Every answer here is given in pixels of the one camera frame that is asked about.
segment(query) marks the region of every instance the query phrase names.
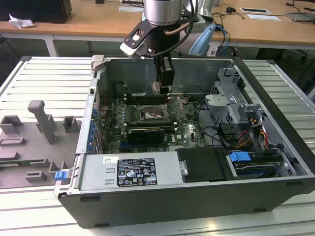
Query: warning label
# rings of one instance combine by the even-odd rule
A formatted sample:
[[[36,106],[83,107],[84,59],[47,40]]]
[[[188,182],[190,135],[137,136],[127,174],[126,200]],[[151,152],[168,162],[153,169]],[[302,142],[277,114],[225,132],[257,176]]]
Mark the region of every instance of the warning label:
[[[154,158],[118,160],[117,170],[119,187],[158,184]]]

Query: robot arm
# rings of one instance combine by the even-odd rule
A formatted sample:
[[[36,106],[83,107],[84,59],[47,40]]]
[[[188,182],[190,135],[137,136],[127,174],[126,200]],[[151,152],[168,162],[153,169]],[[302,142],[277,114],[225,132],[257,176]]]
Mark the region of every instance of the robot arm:
[[[173,84],[175,68],[170,52],[182,44],[192,31],[198,12],[198,0],[191,13],[183,11],[183,0],[145,0],[144,15],[125,38],[121,50],[132,59],[154,58],[157,71],[157,90],[168,93]],[[180,32],[189,28],[180,40]]]

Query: blue cable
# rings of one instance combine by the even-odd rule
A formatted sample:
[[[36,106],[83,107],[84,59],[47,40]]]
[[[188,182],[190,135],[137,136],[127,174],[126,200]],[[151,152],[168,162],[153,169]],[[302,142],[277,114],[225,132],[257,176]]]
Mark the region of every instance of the blue cable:
[[[225,36],[225,39],[226,39],[225,48],[224,48],[224,51],[223,51],[223,53],[222,53],[222,57],[223,57],[224,54],[225,54],[225,52],[226,52],[226,50],[227,50],[228,36],[227,36],[227,33],[225,32],[225,30],[224,30],[222,27],[220,27],[220,26],[218,26],[218,25],[216,25],[216,26],[224,33],[224,36]]]

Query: wooden desk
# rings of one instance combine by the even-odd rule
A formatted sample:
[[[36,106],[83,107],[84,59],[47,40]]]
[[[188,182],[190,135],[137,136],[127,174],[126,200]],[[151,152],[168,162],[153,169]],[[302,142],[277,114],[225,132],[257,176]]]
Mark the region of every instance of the wooden desk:
[[[243,12],[240,7],[267,9],[271,14],[265,15],[283,15],[288,12],[297,12],[297,9],[287,6],[285,0],[225,0],[226,4],[232,4],[238,13]],[[315,3],[295,1],[295,6],[302,12],[304,7],[315,8]],[[226,11],[226,6],[214,7],[212,12]],[[275,44],[286,48],[291,46],[313,46],[315,47],[315,25],[311,23],[292,22],[287,16],[278,16],[281,21],[252,20],[247,15],[233,13],[233,15],[224,15],[223,25],[231,35],[231,45],[247,46],[246,44]],[[215,17],[218,24],[221,20]],[[222,33],[215,32],[213,40],[222,40]]]
[[[315,50],[315,25],[311,23],[292,23],[284,16],[288,12],[296,12],[293,7],[286,6],[286,0],[224,0],[232,4],[238,13],[239,8],[263,8],[278,16],[281,21],[252,20],[243,15],[225,15],[223,24],[231,35],[230,46],[264,47],[282,49]],[[50,56],[58,56],[54,40],[82,41],[116,41],[124,38],[141,20],[139,12],[119,12],[119,3],[104,2],[95,4],[94,0],[71,0],[72,13],[65,24],[36,23],[33,28],[17,29],[8,22],[0,22],[0,33],[10,38],[37,38],[45,40]],[[295,1],[295,6],[302,11],[303,7],[315,8],[315,3]],[[226,6],[214,7],[212,12],[223,11]],[[191,40],[198,35],[190,36]],[[220,43],[221,32],[215,32],[212,41]]]
[[[38,22],[34,27],[18,29],[7,21],[0,21],[0,33],[42,33],[45,34],[50,23]]]
[[[126,37],[141,21],[142,13],[119,11],[119,3],[71,0],[71,5],[67,22],[50,24],[47,34]]]

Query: motherboard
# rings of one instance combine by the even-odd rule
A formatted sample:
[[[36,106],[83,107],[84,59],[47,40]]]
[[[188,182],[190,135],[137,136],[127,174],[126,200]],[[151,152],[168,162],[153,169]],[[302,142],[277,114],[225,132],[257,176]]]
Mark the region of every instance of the motherboard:
[[[205,147],[204,134],[196,120],[200,101],[171,96],[162,102],[136,97],[105,100],[100,107],[103,152]]]

